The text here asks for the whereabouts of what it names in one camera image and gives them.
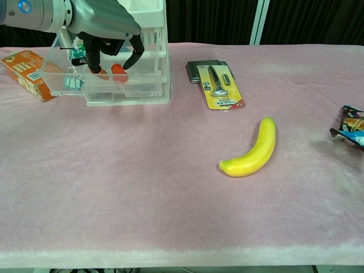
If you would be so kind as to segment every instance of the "orange cardboard box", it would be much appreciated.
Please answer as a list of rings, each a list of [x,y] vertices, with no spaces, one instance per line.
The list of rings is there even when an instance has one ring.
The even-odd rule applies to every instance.
[[[41,101],[50,101],[54,98],[47,84],[36,72],[43,65],[44,59],[30,50],[8,56],[1,60],[10,77],[19,82],[29,92]],[[63,73],[64,71],[54,64],[47,63],[45,71],[49,73]]]

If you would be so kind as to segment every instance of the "black curtain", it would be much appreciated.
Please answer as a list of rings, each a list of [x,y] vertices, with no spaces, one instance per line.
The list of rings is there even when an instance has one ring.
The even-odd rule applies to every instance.
[[[171,43],[249,44],[258,0],[167,0]]]
[[[0,26],[0,47],[50,47],[56,34]]]
[[[364,45],[364,0],[271,0],[260,43]]]
[[[169,42],[249,44],[257,3],[167,0]],[[54,38],[0,26],[0,47],[49,47]],[[271,0],[261,44],[300,43],[364,45],[364,0]]]

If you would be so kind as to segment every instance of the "red object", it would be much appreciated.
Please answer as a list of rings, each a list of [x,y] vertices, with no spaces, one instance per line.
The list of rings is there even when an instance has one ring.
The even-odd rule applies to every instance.
[[[120,81],[123,84],[127,83],[129,76],[127,76],[127,73],[124,70],[123,66],[121,66],[120,64],[114,64],[111,67],[111,71],[113,74],[123,74],[123,76],[114,76],[114,81]]]
[[[93,73],[93,74],[95,74],[97,77],[99,77],[99,78],[101,78],[101,79],[103,79],[103,80],[105,80],[105,81],[108,81],[109,80],[109,76],[108,75],[105,75],[104,76],[104,74],[107,74],[107,72],[105,71],[105,70],[103,70],[102,68],[101,68],[101,70],[100,70],[100,72],[98,72],[98,73]]]

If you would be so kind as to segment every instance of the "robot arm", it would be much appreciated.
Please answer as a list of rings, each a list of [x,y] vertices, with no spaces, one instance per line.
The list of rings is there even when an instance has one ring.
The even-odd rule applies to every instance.
[[[117,0],[0,0],[0,24],[45,32],[62,26],[84,41],[92,73],[102,73],[100,51],[116,56],[125,40],[134,51],[124,69],[144,52],[141,28]]]

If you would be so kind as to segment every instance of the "table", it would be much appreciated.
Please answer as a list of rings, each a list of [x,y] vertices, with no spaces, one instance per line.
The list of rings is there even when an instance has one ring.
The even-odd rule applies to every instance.
[[[344,104],[364,108],[364,48],[170,55],[168,105],[43,103],[0,68],[0,268],[364,264],[364,153],[329,133]],[[207,109],[185,70],[203,59],[229,63],[243,109]],[[226,176],[219,161],[248,151],[266,115],[271,160]]]

